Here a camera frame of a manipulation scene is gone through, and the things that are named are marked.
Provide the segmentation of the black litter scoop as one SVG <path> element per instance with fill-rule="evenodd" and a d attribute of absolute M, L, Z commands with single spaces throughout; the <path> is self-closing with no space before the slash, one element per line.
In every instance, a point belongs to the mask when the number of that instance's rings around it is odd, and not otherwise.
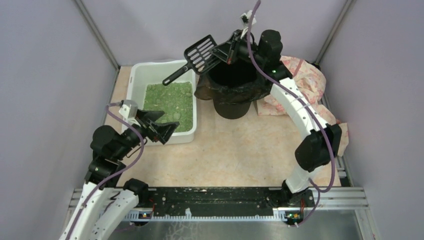
<path fill-rule="evenodd" d="M 189 70 L 193 70 L 197 75 L 203 75 L 210 71 L 221 62 L 211 53 L 212 48 L 216 46 L 217 43 L 210 34 L 189 46 L 183 53 L 187 63 L 166 77 L 162 84 L 168 86 Z"/>

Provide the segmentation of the black trash bin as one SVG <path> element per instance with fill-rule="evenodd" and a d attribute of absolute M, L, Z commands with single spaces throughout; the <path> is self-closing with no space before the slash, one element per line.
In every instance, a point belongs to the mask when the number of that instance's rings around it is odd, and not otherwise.
<path fill-rule="evenodd" d="M 252 102 L 246 102 L 242 104 L 213 102 L 216 113 L 228 120 L 236 120 L 244 117 L 248 113 L 251 104 Z"/>

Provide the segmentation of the white plastic litter box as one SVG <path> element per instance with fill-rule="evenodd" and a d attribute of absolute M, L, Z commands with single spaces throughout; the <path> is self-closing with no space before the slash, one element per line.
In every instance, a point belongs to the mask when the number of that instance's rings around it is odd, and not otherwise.
<path fill-rule="evenodd" d="M 197 129 L 197 101 L 194 97 L 196 74 L 189 70 L 171 84 L 163 80 L 187 63 L 186 60 L 165 62 L 142 62 L 132 66 L 126 93 L 127 100 L 133 100 L 138 108 L 148 111 L 164 111 L 158 123 L 179 122 L 179 126 L 167 142 L 172 144 L 190 143 Z M 173 114 L 180 119 L 174 120 Z"/>

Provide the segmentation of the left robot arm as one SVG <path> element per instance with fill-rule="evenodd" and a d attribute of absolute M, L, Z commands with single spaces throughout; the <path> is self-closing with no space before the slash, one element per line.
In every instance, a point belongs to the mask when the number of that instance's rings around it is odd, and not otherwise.
<path fill-rule="evenodd" d="M 163 111 L 140 110 L 126 103 L 118 112 L 120 116 L 112 117 L 127 129 L 118 133 L 102 125 L 94 131 L 92 161 L 62 240 L 107 240 L 133 208 L 149 203 L 147 183 L 131 178 L 119 188 L 118 180 L 141 158 L 147 141 L 166 144 L 179 122 L 157 122 Z"/>

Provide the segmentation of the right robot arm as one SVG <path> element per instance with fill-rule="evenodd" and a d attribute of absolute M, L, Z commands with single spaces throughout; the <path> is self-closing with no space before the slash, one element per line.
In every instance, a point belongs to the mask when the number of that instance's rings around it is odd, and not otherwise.
<path fill-rule="evenodd" d="M 267 29 L 255 43 L 249 31 L 236 30 L 231 37 L 213 46 L 207 52 L 217 66 L 241 72 L 243 83 L 237 84 L 235 77 L 225 80 L 216 95 L 217 101 L 226 105 L 242 105 L 270 95 L 285 109 L 295 123 L 301 143 L 295 150 L 297 166 L 283 182 L 290 193 L 307 189 L 315 174 L 326 165 L 331 173 L 336 171 L 335 157 L 342 136 L 342 129 L 331 124 L 313 109 L 306 96 L 298 89 L 293 74 L 281 61 L 283 50 L 280 32 Z"/>

